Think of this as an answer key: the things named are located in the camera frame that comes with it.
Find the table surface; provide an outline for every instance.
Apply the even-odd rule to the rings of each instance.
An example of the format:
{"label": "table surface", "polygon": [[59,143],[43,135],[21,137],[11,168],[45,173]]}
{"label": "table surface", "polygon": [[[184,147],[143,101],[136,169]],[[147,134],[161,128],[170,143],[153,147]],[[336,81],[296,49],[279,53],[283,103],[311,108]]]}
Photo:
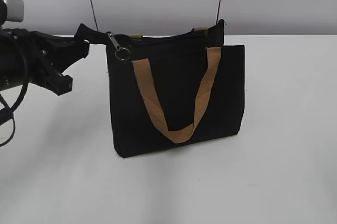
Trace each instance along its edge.
{"label": "table surface", "polygon": [[337,36],[225,42],[246,45],[234,137],[118,157],[101,45],[65,72],[71,93],[30,85],[0,149],[0,223],[337,223]]}

